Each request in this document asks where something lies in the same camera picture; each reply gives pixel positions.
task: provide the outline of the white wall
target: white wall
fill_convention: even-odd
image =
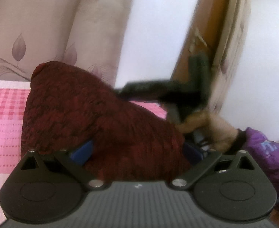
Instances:
[[[197,0],[134,0],[115,87],[128,81],[169,79]]]
[[[244,50],[221,116],[279,140],[279,0],[252,0]]]

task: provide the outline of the silver screw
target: silver screw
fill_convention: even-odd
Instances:
[[[93,188],[99,188],[102,185],[104,185],[104,182],[102,180],[98,180],[98,179],[94,179],[89,182],[89,186],[93,187]]]
[[[176,186],[176,187],[183,187],[187,184],[186,180],[184,179],[174,179],[172,181],[172,185]]]

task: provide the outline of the brown wood panel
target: brown wood panel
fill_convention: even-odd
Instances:
[[[192,24],[172,74],[172,79],[181,82],[189,80],[188,58],[199,51],[207,53],[212,62],[219,43],[228,2],[229,0],[198,0]],[[200,32],[207,45],[196,39],[195,30]],[[190,52],[189,48],[194,39],[196,39],[196,44],[193,51]]]

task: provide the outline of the round black pad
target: round black pad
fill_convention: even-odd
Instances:
[[[229,181],[222,184],[220,193],[233,201],[245,201],[254,196],[255,190],[246,182]]]
[[[202,178],[195,185],[193,195],[207,213],[235,222],[267,216],[277,198],[268,179],[244,169],[228,170]]]
[[[8,181],[3,185],[0,205],[7,218],[23,223],[48,223],[64,217],[80,203],[83,192],[73,178],[47,173],[37,180]]]

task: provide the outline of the leaf pattern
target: leaf pattern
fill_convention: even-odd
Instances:
[[[24,57],[25,51],[26,44],[21,33],[13,44],[12,55],[16,61],[20,61]]]
[[[222,109],[223,103],[221,101],[217,101],[214,112],[219,112]]]
[[[91,74],[95,75],[99,79],[102,79],[102,72],[99,66],[94,65],[93,70],[91,71]]]
[[[225,75],[227,73],[228,66],[229,66],[228,59],[225,59],[224,61],[221,62],[220,68],[221,68],[222,74]]]
[[[55,58],[53,59],[53,61],[58,61],[61,62],[63,59],[62,53],[58,52],[55,56]]]
[[[24,81],[29,81],[31,75],[23,72],[13,64],[7,62],[6,60],[0,58],[0,80],[3,74],[15,74],[24,79]]]
[[[77,61],[77,51],[75,49],[75,43],[70,45],[68,49],[66,49],[66,52],[63,56],[63,63],[66,63],[68,65],[74,66]]]
[[[116,74],[117,74],[117,67],[112,66],[111,64],[104,64],[104,65],[92,65],[90,66],[87,71],[93,73],[94,68],[98,68],[101,73],[98,75],[99,78],[105,83],[107,83],[110,86],[115,85],[115,80],[116,80]]]

